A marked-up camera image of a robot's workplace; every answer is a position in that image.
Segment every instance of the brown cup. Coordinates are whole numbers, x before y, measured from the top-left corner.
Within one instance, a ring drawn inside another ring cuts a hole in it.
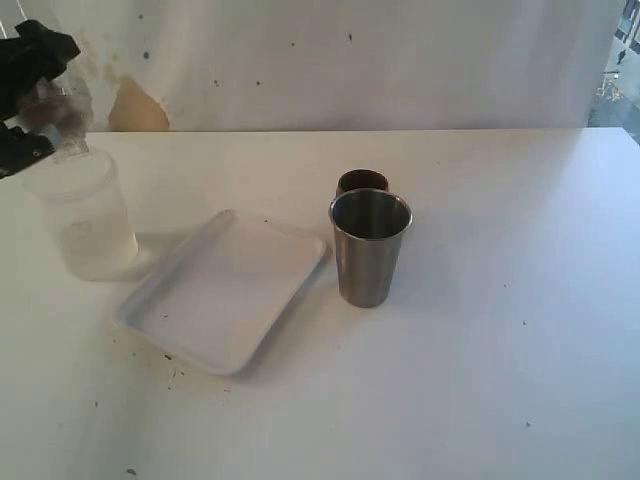
[[[342,175],[338,180],[336,196],[358,188],[375,188],[388,192],[389,182],[384,175],[374,172],[373,170],[351,170]]]

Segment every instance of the white table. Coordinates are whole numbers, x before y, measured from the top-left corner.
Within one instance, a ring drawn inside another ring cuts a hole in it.
[[[3,180],[2,478],[639,478],[640,150],[622,130],[90,143],[158,244],[228,207],[332,241],[354,167],[384,172],[414,226],[383,306],[345,303],[329,259],[246,371],[210,377],[114,326],[132,283],[69,276]]]

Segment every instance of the rectangular tray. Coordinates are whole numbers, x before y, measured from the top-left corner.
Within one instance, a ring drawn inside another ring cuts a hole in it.
[[[325,250],[313,234],[225,210],[154,268],[116,323],[211,374],[235,373]]]

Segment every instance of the white tray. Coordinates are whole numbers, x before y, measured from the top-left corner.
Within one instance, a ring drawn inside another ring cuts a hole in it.
[[[209,373],[235,373],[325,249],[307,232],[225,210],[155,267],[116,322]]]

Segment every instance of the white wall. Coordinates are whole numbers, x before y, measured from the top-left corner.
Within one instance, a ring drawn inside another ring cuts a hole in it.
[[[84,49],[96,129],[109,128],[118,78],[127,75],[141,88],[121,103],[151,111],[120,128],[165,128],[153,98],[176,130],[330,130],[582,126],[622,3],[52,5]]]

